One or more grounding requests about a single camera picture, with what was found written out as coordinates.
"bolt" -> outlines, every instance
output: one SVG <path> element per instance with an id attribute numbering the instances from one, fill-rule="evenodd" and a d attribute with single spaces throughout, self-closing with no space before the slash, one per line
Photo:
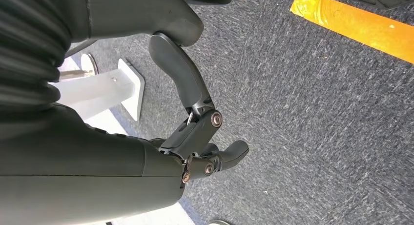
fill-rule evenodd
<path id="1" fill-rule="evenodd" d="M 187 183 L 190 180 L 190 173 L 185 173 L 183 176 L 183 183 Z"/>
<path id="2" fill-rule="evenodd" d="M 220 113 L 214 113 L 211 116 L 211 124 L 213 124 L 214 127 L 220 127 L 223 123 L 223 117 Z"/>
<path id="3" fill-rule="evenodd" d="M 213 164 L 209 163 L 206 166 L 204 172 L 206 173 L 206 175 L 211 175 L 213 173 L 213 170 L 214 170 Z"/>

